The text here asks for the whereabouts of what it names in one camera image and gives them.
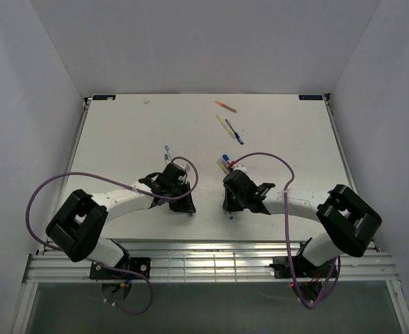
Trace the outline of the blue cap white marker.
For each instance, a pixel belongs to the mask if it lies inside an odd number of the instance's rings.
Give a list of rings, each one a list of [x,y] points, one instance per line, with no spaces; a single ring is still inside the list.
[[[224,162],[226,168],[228,170],[231,170],[232,169],[232,165],[231,165],[232,162],[230,161],[230,158],[226,154],[224,154],[222,156],[222,158],[223,158],[223,162]]]

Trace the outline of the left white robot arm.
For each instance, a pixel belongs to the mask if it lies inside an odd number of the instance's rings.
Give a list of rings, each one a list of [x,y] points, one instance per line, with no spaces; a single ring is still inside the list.
[[[114,278],[121,278],[129,271],[129,254],[114,240],[102,236],[104,226],[164,203],[173,212],[195,213],[191,185],[186,180],[188,171],[189,167],[170,162],[163,172],[139,179],[131,190],[88,194],[77,189],[50,220],[46,234],[73,262],[100,262]]]

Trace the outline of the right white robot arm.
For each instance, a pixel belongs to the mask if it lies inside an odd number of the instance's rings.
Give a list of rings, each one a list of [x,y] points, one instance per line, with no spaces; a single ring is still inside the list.
[[[256,185],[242,170],[233,170],[223,186],[225,211],[288,214],[323,226],[325,232],[307,240],[293,257],[294,267],[304,276],[313,276],[342,254],[362,257],[382,224],[380,215],[344,184],[327,192],[278,191],[274,183]]]

